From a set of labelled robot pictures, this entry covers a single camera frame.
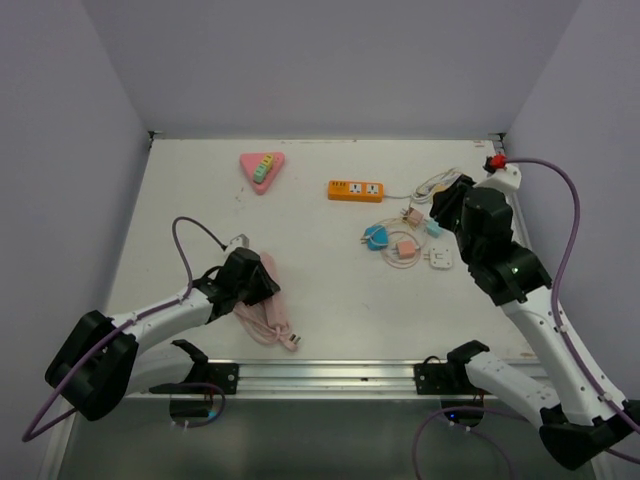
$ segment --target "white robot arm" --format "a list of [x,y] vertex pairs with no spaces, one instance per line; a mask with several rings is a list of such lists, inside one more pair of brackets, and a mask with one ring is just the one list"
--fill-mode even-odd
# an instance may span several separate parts
[[504,157],[487,159],[485,168],[490,176],[483,182],[461,175],[436,194],[431,216],[454,233],[476,284],[522,332],[553,387],[477,341],[447,355],[449,376],[497,396],[538,428],[560,464],[576,469],[632,431],[628,420],[640,421],[640,402],[626,399],[605,376],[562,310],[562,322],[556,321],[551,278],[533,252],[513,241],[513,210],[505,195],[519,187],[520,171]]
[[111,318],[98,311],[84,315],[45,379],[88,420],[104,417],[130,393],[167,383],[209,382],[207,357],[188,342],[147,350],[230,313],[238,302],[255,305],[278,291],[260,256],[238,247],[222,267],[193,281],[188,295]]

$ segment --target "white wall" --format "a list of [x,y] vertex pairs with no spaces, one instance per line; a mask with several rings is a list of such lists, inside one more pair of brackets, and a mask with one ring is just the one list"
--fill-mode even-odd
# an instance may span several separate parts
[[57,349],[108,294],[147,136],[75,0],[3,2],[0,112],[0,478],[30,479],[48,436],[20,436]]
[[[507,136],[510,156],[554,161],[578,185],[583,221],[561,298],[632,398],[640,398],[639,25],[637,0],[584,0]],[[569,193],[554,174],[531,167],[520,198],[533,246],[554,273],[569,232]],[[640,455],[637,435],[624,446]],[[620,478],[640,476],[640,467],[620,468]]]
[[579,0],[84,0],[149,128],[506,131]]

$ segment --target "blue plug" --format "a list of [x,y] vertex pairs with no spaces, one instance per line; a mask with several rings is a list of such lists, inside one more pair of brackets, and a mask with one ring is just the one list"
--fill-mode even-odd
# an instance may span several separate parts
[[430,218],[427,221],[427,233],[431,235],[433,238],[438,238],[442,234],[442,227],[438,225],[433,218]]
[[369,250],[377,251],[389,246],[387,229],[382,225],[373,225],[364,231]]

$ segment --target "cable connector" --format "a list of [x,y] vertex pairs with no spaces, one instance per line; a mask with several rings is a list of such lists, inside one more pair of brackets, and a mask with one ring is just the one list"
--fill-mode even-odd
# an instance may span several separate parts
[[506,166],[507,156],[500,154],[493,157],[487,157],[487,161],[483,168],[489,173],[496,173],[496,170],[502,170]]
[[611,402],[613,400],[613,396],[609,392],[604,392],[602,395],[598,395],[598,400],[601,402]]
[[237,237],[233,237],[231,240],[229,240],[229,245],[227,245],[223,250],[225,254],[229,255],[238,247],[249,248],[249,237],[247,237],[244,233],[241,233]]
[[282,345],[285,346],[285,348],[291,352],[297,352],[298,351],[298,343],[300,343],[300,338],[297,335],[291,334],[291,336],[289,338],[287,338],[286,340],[281,340],[282,341]]

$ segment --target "electrical outlet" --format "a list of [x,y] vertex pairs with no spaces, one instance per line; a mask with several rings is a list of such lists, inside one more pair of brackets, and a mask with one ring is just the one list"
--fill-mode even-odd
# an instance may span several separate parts
[[384,198],[384,187],[381,183],[331,180],[328,187],[329,200],[380,203]]

